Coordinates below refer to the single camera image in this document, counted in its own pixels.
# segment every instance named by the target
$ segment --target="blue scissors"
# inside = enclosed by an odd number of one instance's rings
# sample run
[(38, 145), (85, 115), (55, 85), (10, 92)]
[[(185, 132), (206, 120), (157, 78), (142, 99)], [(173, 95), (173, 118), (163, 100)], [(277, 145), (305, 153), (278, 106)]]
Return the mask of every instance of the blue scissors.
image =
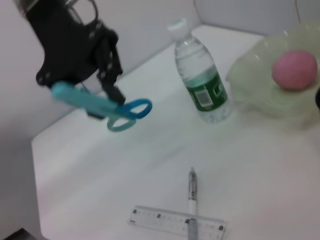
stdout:
[[(152, 103), (148, 99), (139, 99), (122, 106), (108, 98), (94, 95), (83, 88), (75, 88), (73, 85), (60, 81), (51, 88), (53, 98), (63, 101), (77, 108), (85, 109), (88, 113), (109, 118), (107, 128), (112, 132), (122, 132), (134, 126), (137, 119), (143, 119), (152, 110)], [(141, 112), (132, 112), (136, 107), (146, 105)], [(127, 120), (126, 123), (115, 126), (119, 119)]]

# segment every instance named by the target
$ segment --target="pink ball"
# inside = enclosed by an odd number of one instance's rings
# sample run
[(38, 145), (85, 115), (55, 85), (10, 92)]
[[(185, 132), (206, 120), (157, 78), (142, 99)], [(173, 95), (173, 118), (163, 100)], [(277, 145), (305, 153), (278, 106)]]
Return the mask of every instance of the pink ball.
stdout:
[(272, 67), (272, 78), (287, 90), (304, 90), (317, 78), (318, 64), (311, 53), (294, 50), (283, 54)]

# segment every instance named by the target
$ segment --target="transparent ruler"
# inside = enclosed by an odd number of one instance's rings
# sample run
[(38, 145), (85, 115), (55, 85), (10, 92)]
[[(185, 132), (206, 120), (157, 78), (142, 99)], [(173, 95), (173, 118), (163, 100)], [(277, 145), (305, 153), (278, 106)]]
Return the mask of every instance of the transparent ruler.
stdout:
[(128, 223), (133, 226), (188, 237), (189, 219), (197, 220), (198, 240), (223, 239), (226, 231), (225, 221), (176, 211), (136, 206), (131, 212)]

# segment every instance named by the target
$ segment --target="bottle cap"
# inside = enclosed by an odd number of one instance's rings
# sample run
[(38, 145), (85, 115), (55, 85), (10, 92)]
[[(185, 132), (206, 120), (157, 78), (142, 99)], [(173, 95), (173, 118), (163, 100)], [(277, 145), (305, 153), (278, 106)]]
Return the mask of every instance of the bottle cap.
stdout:
[(174, 21), (167, 27), (167, 29), (174, 41), (184, 39), (190, 34), (187, 20), (184, 18)]

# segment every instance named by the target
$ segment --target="floor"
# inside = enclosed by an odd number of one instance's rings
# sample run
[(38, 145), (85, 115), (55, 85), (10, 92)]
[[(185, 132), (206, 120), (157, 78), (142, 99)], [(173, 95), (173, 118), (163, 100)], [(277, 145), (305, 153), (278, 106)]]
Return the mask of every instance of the floor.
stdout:
[(11, 236), (7, 237), (5, 240), (36, 240), (31, 236), (26, 230), (21, 229)]

